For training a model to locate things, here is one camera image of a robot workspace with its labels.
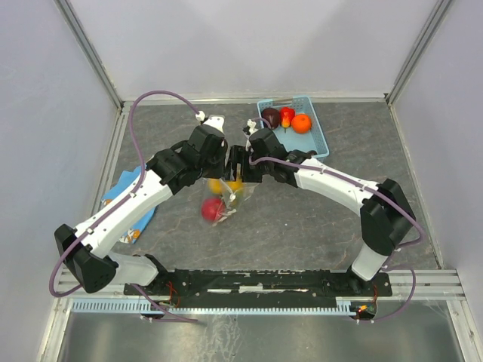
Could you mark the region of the green yellow toy mango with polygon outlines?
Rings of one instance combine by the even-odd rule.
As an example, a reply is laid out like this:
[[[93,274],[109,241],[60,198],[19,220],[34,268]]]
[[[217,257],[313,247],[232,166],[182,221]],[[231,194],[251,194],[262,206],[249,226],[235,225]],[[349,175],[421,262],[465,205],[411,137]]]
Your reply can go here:
[[[237,192],[243,188],[243,183],[237,181],[222,181],[221,179],[208,179],[208,188],[215,195],[221,195],[223,192]]]

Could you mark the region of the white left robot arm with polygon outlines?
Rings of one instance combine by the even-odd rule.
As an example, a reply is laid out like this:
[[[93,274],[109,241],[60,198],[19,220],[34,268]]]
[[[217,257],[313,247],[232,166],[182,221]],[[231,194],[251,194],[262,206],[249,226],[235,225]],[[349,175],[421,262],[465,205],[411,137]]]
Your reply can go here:
[[[157,205],[202,177],[223,174],[226,138],[224,120],[210,117],[187,141],[154,154],[140,175],[110,204],[75,228],[60,226],[54,233],[67,268],[86,293],[111,282],[138,284],[151,294],[162,292],[167,276],[151,256],[113,253],[118,239]]]

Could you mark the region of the clear dotted zip top bag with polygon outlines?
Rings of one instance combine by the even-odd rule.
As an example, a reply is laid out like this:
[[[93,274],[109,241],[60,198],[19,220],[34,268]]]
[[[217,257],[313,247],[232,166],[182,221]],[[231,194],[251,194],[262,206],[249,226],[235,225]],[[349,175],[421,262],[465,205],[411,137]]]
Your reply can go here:
[[[207,181],[207,185],[206,185],[205,197],[203,198],[203,201],[206,198],[220,198],[225,204],[225,210],[224,210],[223,216],[218,221],[208,222],[202,217],[202,219],[205,222],[208,222],[211,225],[217,225],[225,221],[226,219],[230,218],[235,213],[237,213],[242,207],[243,203],[245,203],[246,200],[248,200],[252,196],[255,188],[255,185],[243,183],[243,188],[239,189],[237,192],[230,192],[230,193],[223,192],[221,195],[215,195],[208,188],[208,179],[206,179],[206,181]]]

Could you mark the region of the dark maroon toy fruit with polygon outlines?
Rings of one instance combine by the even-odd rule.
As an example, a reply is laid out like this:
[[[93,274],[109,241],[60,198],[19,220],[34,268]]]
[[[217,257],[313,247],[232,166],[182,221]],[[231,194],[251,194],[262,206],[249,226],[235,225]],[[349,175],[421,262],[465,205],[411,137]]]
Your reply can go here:
[[[280,111],[274,108],[266,108],[261,112],[261,117],[269,122],[272,129],[279,127],[281,123]]]

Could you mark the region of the orange toy fruit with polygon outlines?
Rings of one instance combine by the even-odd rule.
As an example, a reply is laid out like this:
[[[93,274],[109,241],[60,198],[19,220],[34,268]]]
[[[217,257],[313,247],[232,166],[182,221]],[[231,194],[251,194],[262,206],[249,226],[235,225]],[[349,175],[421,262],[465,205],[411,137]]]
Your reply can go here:
[[[312,129],[312,120],[307,114],[295,115],[291,120],[291,128],[298,134],[305,134]]]

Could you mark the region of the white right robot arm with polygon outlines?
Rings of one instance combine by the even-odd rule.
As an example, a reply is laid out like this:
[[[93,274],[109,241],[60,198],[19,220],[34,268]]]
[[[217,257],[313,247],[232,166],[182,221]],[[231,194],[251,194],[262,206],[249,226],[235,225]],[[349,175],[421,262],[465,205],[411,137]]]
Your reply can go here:
[[[359,216],[363,245],[349,267],[349,291],[363,295],[374,277],[417,224],[401,186],[392,179],[367,181],[329,167],[312,152],[288,151],[268,128],[256,130],[246,146],[232,146],[225,174],[244,183],[270,175],[278,183],[322,195]]]

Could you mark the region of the red toy apple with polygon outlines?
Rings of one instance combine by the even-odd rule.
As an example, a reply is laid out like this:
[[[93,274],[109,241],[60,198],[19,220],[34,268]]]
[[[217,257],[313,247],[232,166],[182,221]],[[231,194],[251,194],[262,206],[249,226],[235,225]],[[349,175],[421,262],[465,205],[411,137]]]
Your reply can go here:
[[[202,202],[201,215],[208,222],[218,221],[224,213],[225,204],[220,198],[206,198]]]

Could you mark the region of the red yellow toy pepper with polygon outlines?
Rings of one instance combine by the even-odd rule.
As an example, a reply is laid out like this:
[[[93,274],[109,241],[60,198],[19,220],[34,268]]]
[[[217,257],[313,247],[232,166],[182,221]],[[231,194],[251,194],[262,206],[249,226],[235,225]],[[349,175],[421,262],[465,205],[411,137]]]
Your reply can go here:
[[[280,126],[284,129],[287,130],[289,127],[291,127],[291,122],[293,118],[296,115],[296,112],[294,109],[289,108],[289,107],[282,107],[279,110],[280,113]]]

